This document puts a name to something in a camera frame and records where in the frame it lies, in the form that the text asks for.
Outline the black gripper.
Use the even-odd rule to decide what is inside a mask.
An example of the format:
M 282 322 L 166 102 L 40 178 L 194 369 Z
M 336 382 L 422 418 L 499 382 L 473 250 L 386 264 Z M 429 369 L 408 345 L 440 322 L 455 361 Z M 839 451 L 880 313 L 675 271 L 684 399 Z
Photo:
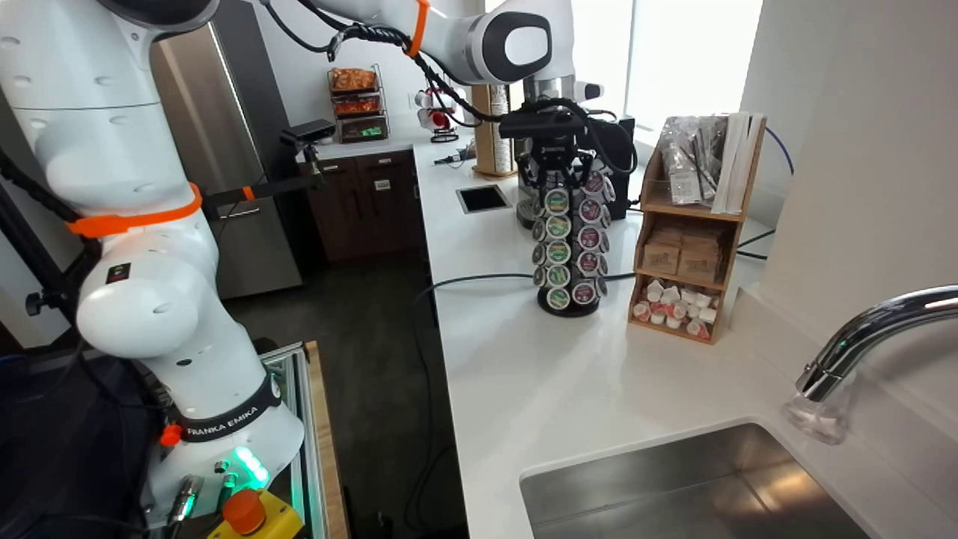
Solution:
M 499 135 L 516 141 L 517 167 L 565 171 L 591 131 L 591 114 L 574 102 L 526 102 L 499 120 Z

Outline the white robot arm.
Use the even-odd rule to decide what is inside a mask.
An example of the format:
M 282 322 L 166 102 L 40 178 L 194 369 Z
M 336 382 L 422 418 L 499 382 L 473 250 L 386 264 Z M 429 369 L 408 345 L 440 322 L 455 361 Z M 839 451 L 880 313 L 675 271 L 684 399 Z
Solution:
M 154 44 L 205 27 L 223 0 L 0 0 L 0 84 L 46 181 L 103 256 L 76 325 L 143 364 L 182 438 L 148 467 L 166 517 L 197 478 L 242 467 L 257 488 L 305 441 L 252 336 L 215 291 L 220 246 L 154 78 Z

